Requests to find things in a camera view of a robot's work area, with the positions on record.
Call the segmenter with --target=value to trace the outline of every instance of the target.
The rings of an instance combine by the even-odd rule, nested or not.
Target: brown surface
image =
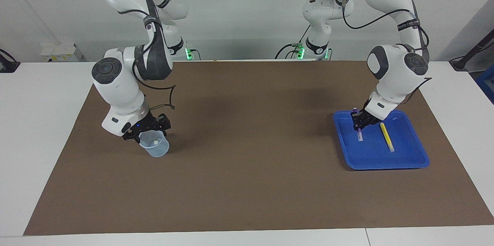
[[[364,62],[177,63],[154,84],[178,84],[171,151],[105,132],[92,89],[25,235],[494,224],[420,93],[400,109],[428,168],[345,164],[332,113],[374,89]]]

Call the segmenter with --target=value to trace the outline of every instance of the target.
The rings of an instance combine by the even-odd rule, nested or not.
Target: plastic cup
[[[155,158],[164,156],[170,149],[170,143],[166,140],[163,132],[149,130],[139,134],[141,143],[139,144],[145,149],[150,156]]]

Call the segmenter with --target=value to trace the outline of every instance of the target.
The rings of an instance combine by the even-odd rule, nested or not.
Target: yellow pen
[[[381,126],[382,133],[384,134],[384,139],[386,140],[386,143],[388,144],[389,151],[390,152],[395,152],[395,148],[393,146],[393,143],[391,142],[391,138],[389,137],[388,130],[386,130],[386,126],[384,123],[380,123],[379,126]]]

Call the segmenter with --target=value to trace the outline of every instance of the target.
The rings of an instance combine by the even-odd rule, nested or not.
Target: table
[[[14,74],[0,74],[0,246],[494,244],[494,226],[22,237],[91,88],[92,65],[23,63]],[[448,63],[430,63],[428,76],[434,81],[420,90],[493,213],[494,105],[468,73]]]

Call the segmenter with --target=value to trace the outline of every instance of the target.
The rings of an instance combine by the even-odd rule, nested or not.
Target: blue tray
[[[352,111],[333,116],[346,163],[355,170],[417,169],[429,166],[429,157],[418,139],[409,118],[395,110],[383,121],[395,152],[389,151],[379,124],[367,126],[359,142],[353,130]]]

